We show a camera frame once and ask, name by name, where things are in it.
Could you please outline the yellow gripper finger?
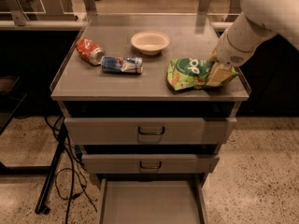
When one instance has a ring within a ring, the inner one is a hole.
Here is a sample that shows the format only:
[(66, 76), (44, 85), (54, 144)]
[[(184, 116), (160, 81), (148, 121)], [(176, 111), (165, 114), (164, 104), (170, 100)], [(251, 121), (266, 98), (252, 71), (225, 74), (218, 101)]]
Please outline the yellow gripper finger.
[(208, 87), (219, 87), (229, 82), (234, 77), (233, 67), (223, 63), (215, 63), (208, 75), (206, 85)]
[(217, 46), (212, 51), (210, 51), (208, 60), (210, 62), (218, 60), (217, 59)]

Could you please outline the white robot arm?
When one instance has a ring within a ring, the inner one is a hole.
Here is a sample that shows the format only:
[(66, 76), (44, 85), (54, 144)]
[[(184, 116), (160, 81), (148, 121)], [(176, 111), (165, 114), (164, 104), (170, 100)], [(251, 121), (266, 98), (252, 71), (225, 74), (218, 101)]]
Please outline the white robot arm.
[(240, 0), (241, 13), (210, 53), (215, 64), (209, 87), (229, 79), (234, 66), (248, 61), (266, 40), (281, 35), (299, 49), (299, 0)]

